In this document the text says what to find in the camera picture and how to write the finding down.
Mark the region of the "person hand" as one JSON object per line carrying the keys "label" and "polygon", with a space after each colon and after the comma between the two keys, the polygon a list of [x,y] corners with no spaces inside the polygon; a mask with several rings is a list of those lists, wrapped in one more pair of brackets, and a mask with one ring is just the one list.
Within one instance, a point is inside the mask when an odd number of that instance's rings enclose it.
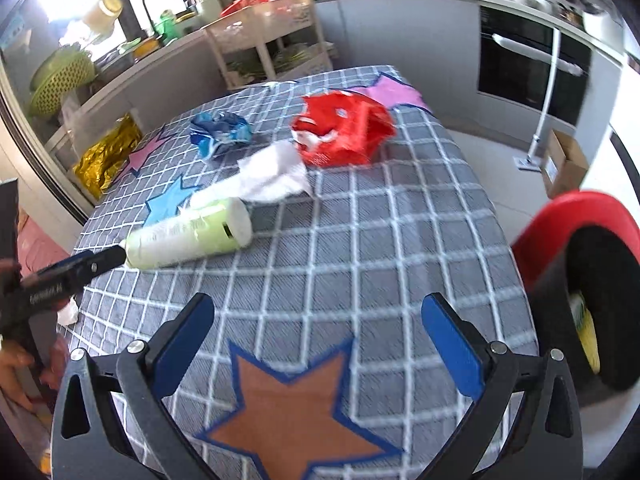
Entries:
{"label": "person hand", "polygon": [[[11,259],[1,260],[1,329],[5,330],[14,319],[8,310],[11,297],[6,289],[16,278],[20,265]],[[14,404],[24,408],[29,413],[37,411],[34,399],[25,390],[18,373],[23,370],[30,372],[35,364],[35,357],[29,353],[18,341],[1,333],[1,392]],[[70,360],[70,350],[63,337],[57,336],[49,350],[50,364],[39,375],[39,382],[52,390],[60,388],[66,365]]]}

